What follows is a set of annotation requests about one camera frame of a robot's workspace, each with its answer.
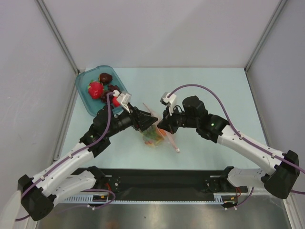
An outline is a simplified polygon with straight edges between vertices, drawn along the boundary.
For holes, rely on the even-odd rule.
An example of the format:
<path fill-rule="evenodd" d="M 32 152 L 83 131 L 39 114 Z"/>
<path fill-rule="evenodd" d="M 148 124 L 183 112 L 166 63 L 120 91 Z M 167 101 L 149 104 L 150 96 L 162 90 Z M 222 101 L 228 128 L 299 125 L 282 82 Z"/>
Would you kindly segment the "clear zip top bag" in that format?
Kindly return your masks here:
<path fill-rule="evenodd" d="M 152 116 L 158 118 L 157 122 L 155 122 L 153 125 L 151 125 L 147 130 L 141 132 L 144 143 L 150 147 L 157 147 L 161 143 L 167 142 L 168 144 L 170 144 L 172 146 L 172 148 L 177 153 L 180 153 L 180 149 L 174 140 L 174 135 L 167 131 L 165 131 L 165 133 L 166 133 L 165 136 L 163 136 L 160 133 L 157 125 L 161 121 L 161 116 L 157 112 L 155 112 L 153 109 L 149 108 L 145 103 L 143 103 L 143 105 L 148 110 L 148 112 L 151 113 Z"/>

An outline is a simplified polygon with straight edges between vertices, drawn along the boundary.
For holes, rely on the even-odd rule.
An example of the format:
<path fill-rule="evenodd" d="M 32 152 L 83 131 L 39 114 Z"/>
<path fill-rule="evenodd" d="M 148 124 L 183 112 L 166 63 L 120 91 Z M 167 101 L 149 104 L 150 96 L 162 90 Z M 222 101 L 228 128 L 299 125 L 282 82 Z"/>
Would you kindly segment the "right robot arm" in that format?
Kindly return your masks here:
<path fill-rule="evenodd" d="M 197 96 L 183 100 L 183 110 L 176 107 L 176 95 L 165 93 L 161 103 L 166 106 L 159 129 L 171 134 L 178 128 L 193 128 L 197 134 L 216 144 L 228 147 L 255 163 L 258 169 L 229 167 L 227 175 L 220 179 L 224 191 L 235 187 L 248 186 L 264 188 L 273 196 L 286 199 L 300 175 L 298 154 L 262 145 L 233 128 L 228 120 L 208 113 L 204 103 Z"/>

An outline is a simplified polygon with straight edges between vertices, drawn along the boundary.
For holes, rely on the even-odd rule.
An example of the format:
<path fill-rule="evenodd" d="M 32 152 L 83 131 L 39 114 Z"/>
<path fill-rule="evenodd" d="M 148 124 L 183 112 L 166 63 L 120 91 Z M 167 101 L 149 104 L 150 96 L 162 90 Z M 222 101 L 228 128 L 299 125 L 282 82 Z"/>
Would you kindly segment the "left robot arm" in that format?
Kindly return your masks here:
<path fill-rule="evenodd" d="M 32 177 L 23 175 L 19 178 L 21 205 L 28 217 L 39 221 L 61 200 L 88 189 L 99 191 L 104 188 L 105 179 L 97 167 L 90 167 L 73 178 L 69 175 L 102 153 L 111 144 L 111 136 L 129 127 L 145 131 L 157 121 L 149 112 L 130 104 L 127 107 L 118 116 L 114 116 L 110 108 L 102 108 L 89 130 L 66 156 Z"/>

